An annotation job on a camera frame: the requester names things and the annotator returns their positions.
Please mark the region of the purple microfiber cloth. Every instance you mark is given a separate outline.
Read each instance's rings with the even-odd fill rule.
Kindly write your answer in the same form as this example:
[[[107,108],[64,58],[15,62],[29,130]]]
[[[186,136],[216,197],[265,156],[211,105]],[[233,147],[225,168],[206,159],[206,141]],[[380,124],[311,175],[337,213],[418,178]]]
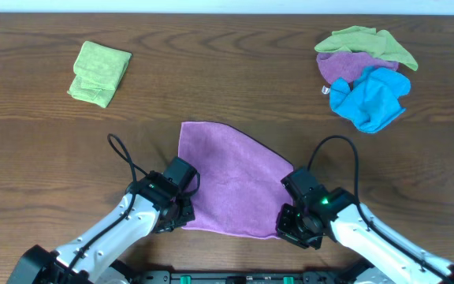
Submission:
[[[292,198],[281,179],[286,159],[233,127],[208,121],[181,124],[178,156],[200,173],[191,198],[195,220],[186,230],[271,239],[283,204]]]

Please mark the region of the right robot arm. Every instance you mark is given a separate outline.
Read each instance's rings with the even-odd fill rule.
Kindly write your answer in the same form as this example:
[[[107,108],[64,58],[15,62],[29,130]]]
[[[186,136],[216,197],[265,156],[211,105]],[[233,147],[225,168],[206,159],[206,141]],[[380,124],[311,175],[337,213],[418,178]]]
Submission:
[[[294,191],[277,217],[278,237],[303,249],[331,240],[360,254],[395,283],[454,283],[454,263],[427,252],[381,222],[342,188]]]

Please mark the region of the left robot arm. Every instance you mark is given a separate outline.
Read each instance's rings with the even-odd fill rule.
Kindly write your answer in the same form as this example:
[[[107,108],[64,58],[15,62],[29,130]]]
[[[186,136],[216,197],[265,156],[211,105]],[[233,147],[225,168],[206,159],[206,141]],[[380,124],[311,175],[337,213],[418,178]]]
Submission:
[[[118,206],[76,239],[47,251],[31,247],[8,283],[134,283],[117,258],[153,233],[171,232],[195,219],[187,181],[144,178],[129,184]]]

